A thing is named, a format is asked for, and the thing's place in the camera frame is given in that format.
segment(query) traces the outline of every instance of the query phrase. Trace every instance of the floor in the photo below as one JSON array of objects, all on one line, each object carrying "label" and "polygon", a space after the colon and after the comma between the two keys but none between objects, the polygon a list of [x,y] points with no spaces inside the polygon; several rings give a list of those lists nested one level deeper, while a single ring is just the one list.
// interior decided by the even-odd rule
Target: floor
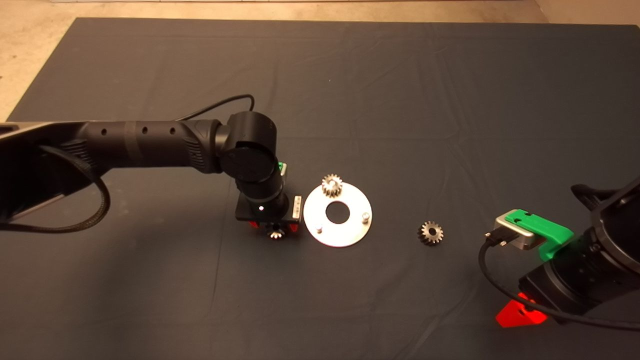
[{"label": "floor", "polygon": [[76,17],[640,24],[638,0],[51,3],[0,0],[0,122]]}]

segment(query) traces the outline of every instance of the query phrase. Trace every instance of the metal gear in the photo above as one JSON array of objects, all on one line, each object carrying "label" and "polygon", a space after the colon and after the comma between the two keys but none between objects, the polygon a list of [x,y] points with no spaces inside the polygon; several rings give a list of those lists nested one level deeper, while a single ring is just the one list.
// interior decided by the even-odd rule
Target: metal gear
[{"label": "metal gear", "polygon": [[418,239],[425,245],[438,245],[442,238],[444,238],[442,227],[433,221],[425,222],[418,229]]},{"label": "metal gear", "polygon": [[284,231],[282,230],[274,230],[269,233],[269,237],[272,240],[280,240],[284,236]]},{"label": "metal gear", "polygon": [[322,179],[322,192],[328,197],[336,197],[342,191],[342,179],[336,174],[329,174]]}]

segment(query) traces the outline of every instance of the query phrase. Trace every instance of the washer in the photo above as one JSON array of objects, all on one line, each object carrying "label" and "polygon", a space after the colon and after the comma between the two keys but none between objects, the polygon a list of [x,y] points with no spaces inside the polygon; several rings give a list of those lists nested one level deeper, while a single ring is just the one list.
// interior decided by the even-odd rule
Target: washer
[{"label": "washer", "polygon": [[[343,182],[341,185],[342,190],[334,196],[325,194],[322,185],[313,189],[303,211],[311,235],[331,247],[347,247],[357,243],[367,234],[373,219],[367,196],[351,184]],[[341,202],[349,208],[349,218],[342,224],[333,223],[326,216],[326,208],[333,202]]]}]

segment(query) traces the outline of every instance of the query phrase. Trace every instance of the gear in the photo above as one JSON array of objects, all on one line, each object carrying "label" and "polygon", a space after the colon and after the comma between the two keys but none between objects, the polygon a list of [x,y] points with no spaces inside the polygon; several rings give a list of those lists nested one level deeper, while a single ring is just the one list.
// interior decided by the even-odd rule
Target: gear
[{"label": "gear", "polygon": [[442,238],[444,238],[442,227],[433,221],[425,222],[418,230],[418,239],[425,245],[438,245]]},{"label": "gear", "polygon": [[328,197],[336,197],[342,191],[342,179],[336,174],[329,174],[322,179],[322,192]]},{"label": "gear", "polygon": [[284,231],[282,230],[274,230],[269,233],[269,237],[272,240],[280,240],[284,236]]}]

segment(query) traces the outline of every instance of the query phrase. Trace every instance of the black cylinder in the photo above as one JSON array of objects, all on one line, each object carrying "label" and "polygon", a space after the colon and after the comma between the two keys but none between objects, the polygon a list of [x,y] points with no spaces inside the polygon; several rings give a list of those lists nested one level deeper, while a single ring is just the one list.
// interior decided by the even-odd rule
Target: black cylinder
[{"label": "black cylinder", "polygon": [[190,166],[220,173],[214,148],[219,125],[217,120],[87,122],[75,141],[84,142],[87,156],[102,168]]},{"label": "black cylinder", "polygon": [[216,139],[225,173],[248,183],[264,182],[272,176],[278,160],[275,155],[277,130],[271,119],[261,113],[244,111],[231,115],[220,130],[226,134]]},{"label": "black cylinder", "polygon": [[640,276],[616,261],[593,228],[520,279],[537,302],[574,314],[640,288]]},{"label": "black cylinder", "polygon": [[236,179],[236,186],[250,201],[266,202],[274,199],[282,191],[283,181],[276,163],[276,167],[267,179],[257,182]]}]

